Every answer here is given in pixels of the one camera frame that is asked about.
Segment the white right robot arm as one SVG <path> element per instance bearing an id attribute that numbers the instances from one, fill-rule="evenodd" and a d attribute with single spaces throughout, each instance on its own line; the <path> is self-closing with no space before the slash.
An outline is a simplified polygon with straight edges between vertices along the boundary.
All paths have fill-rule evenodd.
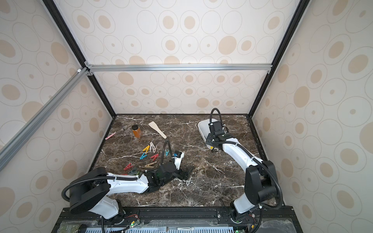
<path id="1" fill-rule="evenodd" d="M 276 169 L 271 161 L 256 157 L 233 137 L 221 121 L 207 119 L 198 123 L 205 144 L 230 155 L 245 172 L 244 194 L 231 203 L 231 218 L 241 222 L 244 215 L 262 206 L 279 209 L 284 205 Z"/>

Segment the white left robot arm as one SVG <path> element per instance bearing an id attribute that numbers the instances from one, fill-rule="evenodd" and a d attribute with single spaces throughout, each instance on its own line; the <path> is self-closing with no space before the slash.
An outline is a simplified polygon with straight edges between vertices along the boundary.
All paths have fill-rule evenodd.
<path id="1" fill-rule="evenodd" d="M 153 193 L 174 179 L 188 180 L 193 166 L 184 170 L 169 161 L 143 175 L 117 175 L 99 167 L 72 181 L 61 192 L 61 197 L 70 204 L 72 214 L 95 213 L 105 219 L 123 216 L 124 210 L 118 200 L 109 198 L 118 193 Z"/>

